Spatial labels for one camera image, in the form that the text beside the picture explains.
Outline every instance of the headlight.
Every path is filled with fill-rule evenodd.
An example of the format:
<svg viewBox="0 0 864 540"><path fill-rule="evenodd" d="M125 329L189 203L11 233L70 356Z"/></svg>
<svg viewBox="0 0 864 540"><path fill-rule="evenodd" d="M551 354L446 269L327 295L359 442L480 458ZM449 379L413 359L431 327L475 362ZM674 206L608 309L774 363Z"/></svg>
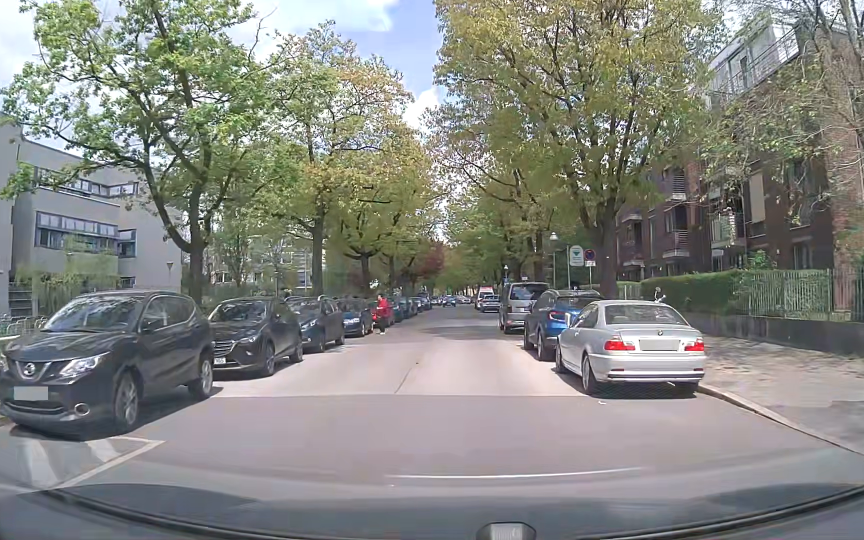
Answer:
<svg viewBox="0 0 864 540"><path fill-rule="evenodd" d="M96 354L94 356L90 356L88 358L77 358L75 360L70 361L65 364L65 367L62 368L61 371L58 372L59 377L77 377L84 373L89 373L97 365L102 359L106 356L107 352L102 354Z"/></svg>

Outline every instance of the street lamp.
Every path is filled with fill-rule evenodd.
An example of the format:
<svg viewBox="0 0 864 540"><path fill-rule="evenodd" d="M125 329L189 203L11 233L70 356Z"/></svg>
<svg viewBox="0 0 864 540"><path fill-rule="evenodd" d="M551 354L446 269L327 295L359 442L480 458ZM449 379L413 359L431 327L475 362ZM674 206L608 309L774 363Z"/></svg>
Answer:
<svg viewBox="0 0 864 540"><path fill-rule="evenodd" d="M558 289L556 285L556 267L555 267L555 243L559 241L559 236L555 232L549 234L549 241L552 242L552 289Z"/></svg>

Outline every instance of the person in red jacket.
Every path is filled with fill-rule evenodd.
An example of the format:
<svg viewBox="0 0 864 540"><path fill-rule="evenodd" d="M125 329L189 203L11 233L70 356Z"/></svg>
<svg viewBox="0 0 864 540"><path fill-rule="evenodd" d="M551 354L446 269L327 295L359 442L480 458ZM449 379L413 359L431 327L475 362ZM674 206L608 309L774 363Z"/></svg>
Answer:
<svg viewBox="0 0 864 540"><path fill-rule="evenodd" d="M389 300L386 300L385 295L378 295L378 334L382 336L385 334L385 329L389 326L389 320L392 319L392 305L389 303Z"/></svg>

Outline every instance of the concrete road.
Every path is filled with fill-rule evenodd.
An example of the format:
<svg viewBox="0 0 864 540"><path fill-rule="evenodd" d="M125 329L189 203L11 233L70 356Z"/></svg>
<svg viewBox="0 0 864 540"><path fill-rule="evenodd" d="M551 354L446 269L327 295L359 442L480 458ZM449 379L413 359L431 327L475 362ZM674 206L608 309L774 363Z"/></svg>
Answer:
<svg viewBox="0 0 864 540"><path fill-rule="evenodd" d="M1 427L0 500L156 485L293 508L449 496L714 500L737 513L864 485L864 457L717 399L638 386L583 395L576 376L554 373L496 322L470 306L437 307L270 377L219 380L203 402L184 389L156 398L127 436L67 441ZM140 491L100 495L136 505Z"/></svg>

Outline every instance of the taillight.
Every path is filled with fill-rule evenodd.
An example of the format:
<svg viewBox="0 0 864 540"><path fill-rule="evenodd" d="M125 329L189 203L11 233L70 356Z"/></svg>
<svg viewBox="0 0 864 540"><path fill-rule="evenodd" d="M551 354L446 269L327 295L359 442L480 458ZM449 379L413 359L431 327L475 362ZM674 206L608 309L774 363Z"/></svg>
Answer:
<svg viewBox="0 0 864 540"><path fill-rule="evenodd" d="M702 340L702 338L696 339L692 343L685 344L685 351L687 353L703 353L706 350L706 342Z"/></svg>
<svg viewBox="0 0 864 540"><path fill-rule="evenodd" d="M606 341L606 351L634 351L636 344L631 341L622 341L617 335Z"/></svg>

